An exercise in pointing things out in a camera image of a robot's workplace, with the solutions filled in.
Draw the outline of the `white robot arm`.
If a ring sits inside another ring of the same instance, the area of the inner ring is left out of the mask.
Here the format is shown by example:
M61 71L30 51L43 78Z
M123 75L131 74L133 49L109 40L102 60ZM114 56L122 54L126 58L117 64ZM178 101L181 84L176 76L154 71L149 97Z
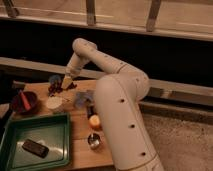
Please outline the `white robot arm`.
M164 171L162 162L145 128L138 102L149 92L145 72L105 54L83 38L72 44L73 55L65 69L66 85L88 62L105 72L95 85L94 105L118 171Z

